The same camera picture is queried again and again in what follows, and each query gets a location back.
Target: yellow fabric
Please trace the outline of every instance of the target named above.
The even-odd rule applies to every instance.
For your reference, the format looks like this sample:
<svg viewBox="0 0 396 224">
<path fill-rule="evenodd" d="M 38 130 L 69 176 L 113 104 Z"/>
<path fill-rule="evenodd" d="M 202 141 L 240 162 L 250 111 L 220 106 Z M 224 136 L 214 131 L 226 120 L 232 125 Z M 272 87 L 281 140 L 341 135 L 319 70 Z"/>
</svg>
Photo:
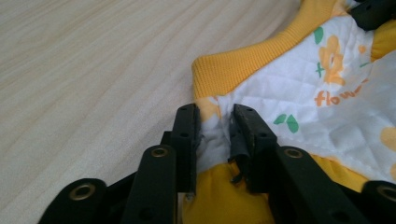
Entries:
<svg viewBox="0 0 396 224">
<path fill-rule="evenodd" d="M 265 194 L 250 194 L 245 183 L 230 183 L 233 167 L 219 164 L 198 175 L 197 196 L 183 202 L 183 223 L 274 223 Z"/>
<path fill-rule="evenodd" d="M 203 56 L 192 65 L 195 99 L 225 95 L 258 69 L 300 43 L 331 16 L 337 0 L 304 0 L 295 20 L 274 38 L 229 52 Z"/>
<path fill-rule="evenodd" d="M 372 62 L 396 49 L 396 20 L 382 24 L 374 32 Z"/>
<path fill-rule="evenodd" d="M 367 181 L 331 159 L 312 156 L 334 181 L 350 189 L 361 191 Z M 237 186 L 230 180 L 238 174 L 232 164 L 219 164 L 198 175 L 197 197 L 183 202 L 183 222 L 186 224 L 274 223 L 266 194 L 251 194 L 242 181 Z"/>
</svg>

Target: quilted fabric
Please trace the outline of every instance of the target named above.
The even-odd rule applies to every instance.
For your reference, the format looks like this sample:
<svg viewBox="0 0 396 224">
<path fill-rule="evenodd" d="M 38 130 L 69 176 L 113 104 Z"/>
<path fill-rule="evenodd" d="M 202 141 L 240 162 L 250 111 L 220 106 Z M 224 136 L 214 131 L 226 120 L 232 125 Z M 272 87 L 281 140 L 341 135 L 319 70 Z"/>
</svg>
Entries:
<svg viewBox="0 0 396 224">
<path fill-rule="evenodd" d="M 242 104 L 260 113 L 280 145 L 395 182 L 396 53 L 371 63 L 372 43 L 373 32 L 335 17 L 234 91 L 205 98 L 213 114 L 203 123 L 199 171 L 227 161 L 230 114 Z"/>
</svg>

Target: baby garment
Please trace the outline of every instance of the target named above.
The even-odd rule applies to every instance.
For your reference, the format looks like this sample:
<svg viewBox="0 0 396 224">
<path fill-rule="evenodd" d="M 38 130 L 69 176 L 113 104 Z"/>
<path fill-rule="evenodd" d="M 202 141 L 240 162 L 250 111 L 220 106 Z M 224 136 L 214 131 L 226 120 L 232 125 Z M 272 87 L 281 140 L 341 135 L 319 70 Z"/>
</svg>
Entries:
<svg viewBox="0 0 396 224">
<path fill-rule="evenodd" d="M 365 32 L 347 14 L 356 5 L 304 0 L 274 38 L 194 62 L 202 141 L 184 223 L 274 223 L 265 194 L 230 183 L 234 104 L 257 110 L 281 146 L 306 150 L 335 182 L 396 183 L 396 21 Z"/>
</svg>

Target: green leaf print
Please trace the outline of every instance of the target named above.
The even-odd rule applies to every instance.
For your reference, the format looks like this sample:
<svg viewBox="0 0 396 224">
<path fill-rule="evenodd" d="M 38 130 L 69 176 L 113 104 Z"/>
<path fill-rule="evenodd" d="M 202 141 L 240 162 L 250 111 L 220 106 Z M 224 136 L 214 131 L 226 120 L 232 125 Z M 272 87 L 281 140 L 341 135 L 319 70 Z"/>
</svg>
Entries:
<svg viewBox="0 0 396 224">
<path fill-rule="evenodd" d="M 276 120 L 274 121 L 274 124 L 281 124 L 281 123 L 285 122 L 285 119 L 286 119 L 286 114 L 281 114 L 276 118 Z"/>
<path fill-rule="evenodd" d="M 297 132 L 298 132 L 299 125 L 298 125 L 298 122 L 297 122 L 297 120 L 294 118 L 293 115 L 290 115 L 290 116 L 288 117 L 288 120 L 286 120 L 286 123 L 288 124 L 289 130 L 290 130 L 292 133 L 297 133 Z"/>
<path fill-rule="evenodd" d="M 367 64 L 369 64 L 369 63 L 363 63 L 363 64 L 361 64 L 360 68 L 366 66 Z"/>
<path fill-rule="evenodd" d="M 318 29 L 314 31 L 314 36 L 315 43 L 319 44 L 320 41 L 323 39 L 323 28 L 321 28 L 321 26 L 319 26 Z"/>
<path fill-rule="evenodd" d="M 315 72 L 319 73 L 319 77 L 321 77 L 321 72 L 324 71 L 324 68 L 322 68 L 320 63 L 317 63 L 317 68 L 318 68 L 318 70 Z"/>
</svg>

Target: light wooden surface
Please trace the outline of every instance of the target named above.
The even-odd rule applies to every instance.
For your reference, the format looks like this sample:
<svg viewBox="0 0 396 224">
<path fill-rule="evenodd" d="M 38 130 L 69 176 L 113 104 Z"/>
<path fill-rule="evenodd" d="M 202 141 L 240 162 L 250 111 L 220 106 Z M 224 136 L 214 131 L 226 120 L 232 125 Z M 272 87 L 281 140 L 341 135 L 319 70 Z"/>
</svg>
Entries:
<svg viewBox="0 0 396 224">
<path fill-rule="evenodd" d="M 36 223 L 77 179 L 134 172 L 192 103 L 192 61 L 268 38 L 298 6 L 0 0 L 0 223 Z"/>
</svg>

